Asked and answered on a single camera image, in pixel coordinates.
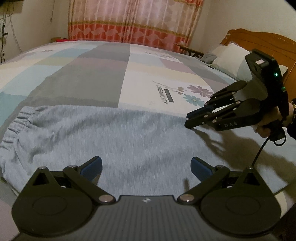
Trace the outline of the person's right hand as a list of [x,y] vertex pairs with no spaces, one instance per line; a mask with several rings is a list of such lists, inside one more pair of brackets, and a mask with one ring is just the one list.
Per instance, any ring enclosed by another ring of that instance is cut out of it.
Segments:
[[260,135],[260,137],[267,138],[270,136],[271,130],[265,126],[268,125],[269,123],[279,120],[279,121],[282,121],[282,124],[284,127],[289,126],[293,121],[295,108],[294,108],[294,104],[292,104],[291,102],[288,103],[288,107],[289,107],[289,115],[287,116],[285,121],[283,121],[283,117],[282,117],[278,107],[276,107],[270,113],[265,115],[264,118],[258,124],[253,125],[252,126],[253,130],[256,133],[258,133]]

